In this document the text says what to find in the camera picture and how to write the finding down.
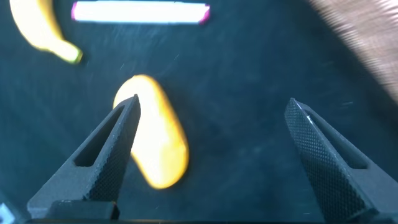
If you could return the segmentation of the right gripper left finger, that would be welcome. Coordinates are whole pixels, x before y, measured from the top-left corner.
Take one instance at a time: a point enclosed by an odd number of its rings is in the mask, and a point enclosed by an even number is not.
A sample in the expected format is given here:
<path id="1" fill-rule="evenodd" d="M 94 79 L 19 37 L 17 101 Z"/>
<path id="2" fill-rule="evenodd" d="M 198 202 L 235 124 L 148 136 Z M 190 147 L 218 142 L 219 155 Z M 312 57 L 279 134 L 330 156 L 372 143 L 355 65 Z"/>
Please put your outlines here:
<path id="1" fill-rule="evenodd" d="M 138 96 L 113 109 L 28 201 L 33 219 L 116 220 L 141 115 Z"/>

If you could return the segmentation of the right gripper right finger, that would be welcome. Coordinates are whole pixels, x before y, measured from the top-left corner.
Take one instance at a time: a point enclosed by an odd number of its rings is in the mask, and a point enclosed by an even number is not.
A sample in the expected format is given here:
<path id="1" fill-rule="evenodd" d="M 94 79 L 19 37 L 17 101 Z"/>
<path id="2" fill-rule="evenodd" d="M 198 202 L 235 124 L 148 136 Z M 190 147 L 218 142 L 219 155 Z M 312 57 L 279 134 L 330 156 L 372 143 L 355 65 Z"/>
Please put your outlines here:
<path id="1" fill-rule="evenodd" d="M 390 175 L 309 106 L 291 98 L 284 117 L 325 221 L 397 221 Z"/>

